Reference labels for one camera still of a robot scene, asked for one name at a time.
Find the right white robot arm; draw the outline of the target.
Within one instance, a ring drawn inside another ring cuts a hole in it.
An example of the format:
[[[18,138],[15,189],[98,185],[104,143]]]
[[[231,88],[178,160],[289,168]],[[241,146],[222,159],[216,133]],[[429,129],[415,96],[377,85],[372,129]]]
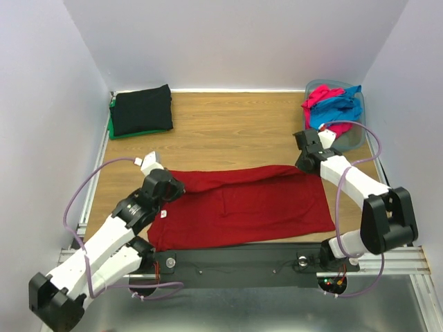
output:
[[[321,177],[347,194],[361,208],[358,230],[324,240],[318,253],[319,264],[333,270],[345,259],[365,253],[383,254],[417,240],[418,228],[408,190],[391,188],[363,173],[333,148],[334,133],[307,129],[294,135],[300,155],[295,166],[302,172]]]

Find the red t-shirt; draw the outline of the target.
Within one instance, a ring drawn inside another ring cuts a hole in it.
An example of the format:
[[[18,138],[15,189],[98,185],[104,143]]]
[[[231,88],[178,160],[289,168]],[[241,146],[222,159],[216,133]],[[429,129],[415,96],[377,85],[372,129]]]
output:
[[[299,237],[335,229],[322,181],[294,166],[174,171],[185,194],[147,231],[158,250],[190,250]]]

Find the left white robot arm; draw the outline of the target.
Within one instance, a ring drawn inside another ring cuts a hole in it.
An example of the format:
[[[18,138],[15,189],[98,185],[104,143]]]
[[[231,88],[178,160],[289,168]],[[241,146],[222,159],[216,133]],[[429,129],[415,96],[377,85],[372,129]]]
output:
[[[52,331],[71,331],[87,306],[124,275],[149,271],[154,255],[138,233],[165,203],[185,192],[167,169],[152,169],[140,188],[121,200],[101,228],[64,263],[28,283],[30,310]]]

